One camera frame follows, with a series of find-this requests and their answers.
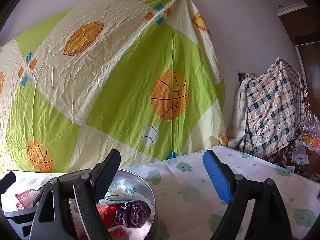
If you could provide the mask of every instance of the wrinkled fabric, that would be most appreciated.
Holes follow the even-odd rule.
[[[290,154],[306,115],[305,93],[300,73],[281,58],[262,76],[244,80],[235,101],[228,146],[261,159],[273,154],[278,158],[278,152]]]
[[[0,52],[0,166],[63,173],[226,145],[224,81],[191,0],[98,0]]]
[[[17,210],[23,210],[31,207],[31,204],[36,199],[40,192],[34,189],[28,189],[27,191],[16,194],[15,197],[18,200],[16,204]]]

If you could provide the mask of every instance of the metal rivet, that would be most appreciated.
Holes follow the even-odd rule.
[[[269,184],[269,185],[273,185],[275,182],[273,181],[273,179],[266,179],[266,182]]]
[[[235,179],[236,180],[242,180],[243,179],[243,176],[241,174],[236,174],[235,175]]]
[[[88,179],[90,177],[89,173],[83,173],[81,174],[81,179]]]
[[[58,181],[57,178],[52,178],[50,179],[50,184],[55,184]]]

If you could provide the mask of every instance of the wooden door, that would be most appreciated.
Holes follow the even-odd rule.
[[[310,109],[320,118],[320,42],[298,46],[307,79]]]

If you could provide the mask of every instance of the ceiling molding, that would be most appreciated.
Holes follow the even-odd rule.
[[[308,5],[305,2],[301,2],[301,3],[297,3],[297,4],[294,4],[294,5],[291,5],[291,6],[288,6],[286,8],[281,9],[281,10],[279,10],[277,12],[277,14],[278,14],[278,16],[281,16],[281,15],[284,15],[286,13],[289,13],[289,12],[292,12],[292,11],[295,11],[295,10],[299,10],[299,9],[302,9],[302,8],[305,8],[305,7],[308,7]]]

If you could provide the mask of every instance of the plastic bag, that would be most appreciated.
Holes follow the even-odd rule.
[[[320,121],[312,114],[307,114],[302,124],[301,144],[320,155]]]
[[[310,164],[305,147],[302,147],[302,149],[293,151],[291,158],[292,158],[291,161],[293,163],[297,163],[300,165]]]
[[[133,200],[133,190],[129,187],[115,182],[110,185],[105,197],[99,202],[102,205],[115,205]]]

